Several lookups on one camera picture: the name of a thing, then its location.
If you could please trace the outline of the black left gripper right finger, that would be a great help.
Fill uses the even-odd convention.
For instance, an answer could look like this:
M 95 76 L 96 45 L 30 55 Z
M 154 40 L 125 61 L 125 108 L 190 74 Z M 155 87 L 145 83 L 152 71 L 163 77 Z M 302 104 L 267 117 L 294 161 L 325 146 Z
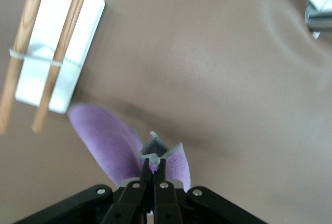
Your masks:
M 174 185 L 166 180 L 166 160 L 154 175 L 154 224 L 183 224 Z

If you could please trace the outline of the purple microfibre towel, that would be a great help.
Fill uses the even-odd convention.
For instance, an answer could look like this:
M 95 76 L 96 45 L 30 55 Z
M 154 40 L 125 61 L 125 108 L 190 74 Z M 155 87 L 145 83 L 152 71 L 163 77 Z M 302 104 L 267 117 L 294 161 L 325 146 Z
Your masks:
M 98 165 L 116 186 L 129 178 L 139 177 L 145 159 L 152 173 L 166 160 L 165 176 L 191 187 L 188 160 L 182 143 L 169 148 L 152 131 L 144 145 L 137 133 L 124 121 L 103 107 L 77 104 L 68 111 L 68 118 Z

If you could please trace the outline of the aluminium frame profile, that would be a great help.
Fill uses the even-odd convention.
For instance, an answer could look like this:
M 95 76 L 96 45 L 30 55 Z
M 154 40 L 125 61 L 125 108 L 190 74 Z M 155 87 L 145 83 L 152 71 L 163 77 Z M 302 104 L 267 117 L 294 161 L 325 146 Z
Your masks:
M 305 23 L 315 39 L 322 32 L 332 32 L 332 0 L 308 0 Z

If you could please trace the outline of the wooden chopsticks pair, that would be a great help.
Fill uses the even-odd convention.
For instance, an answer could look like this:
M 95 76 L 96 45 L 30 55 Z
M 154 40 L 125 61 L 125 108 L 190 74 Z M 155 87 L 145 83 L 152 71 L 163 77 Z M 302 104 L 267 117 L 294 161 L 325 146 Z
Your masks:
M 48 72 L 45 87 L 41 96 L 40 105 L 37 109 L 33 124 L 31 126 L 32 130 L 35 133 L 41 132 L 44 127 L 44 123 L 46 121 L 46 117 L 49 111 L 48 106 L 50 103 L 50 99 L 60 72 L 61 65 L 64 61 L 67 49 L 69 47 L 83 3 L 84 0 L 71 1 L 56 50 L 54 52 L 54 56 L 52 59 L 53 64 L 50 66 Z
M 41 1 L 42 0 L 25 1 L 20 24 L 12 48 L 17 54 L 25 55 L 28 50 Z M 6 133 L 9 124 L 22 65 L 23 58 L 10 57 L 5 83 L 0 98 L 0 135 Z

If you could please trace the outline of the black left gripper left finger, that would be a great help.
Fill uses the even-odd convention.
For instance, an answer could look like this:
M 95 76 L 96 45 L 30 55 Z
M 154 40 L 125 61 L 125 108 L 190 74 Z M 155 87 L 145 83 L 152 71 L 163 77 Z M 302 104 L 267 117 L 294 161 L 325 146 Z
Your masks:
M 103 224 L 146 224 L 152 173 L 145 159 L 139 179 L 132 180 L 122 189 L 119 199 L 106 213 Z

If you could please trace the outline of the white towel rack base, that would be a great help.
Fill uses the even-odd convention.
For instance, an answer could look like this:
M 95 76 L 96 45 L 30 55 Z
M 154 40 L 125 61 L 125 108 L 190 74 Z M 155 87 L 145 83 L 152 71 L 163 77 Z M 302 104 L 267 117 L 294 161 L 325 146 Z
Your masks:
M 49 110 L 64 114 L 71 102 L 78 78 L 87 57 L 105 0 L 84 0 L 72 38 L 62 63 L 53 56 L 72 0 L 41 0 L 26 54 L 10 50 L 23 61 L 15 98 L 39 106 L 52 65 L 60 72 L 51 95 Z

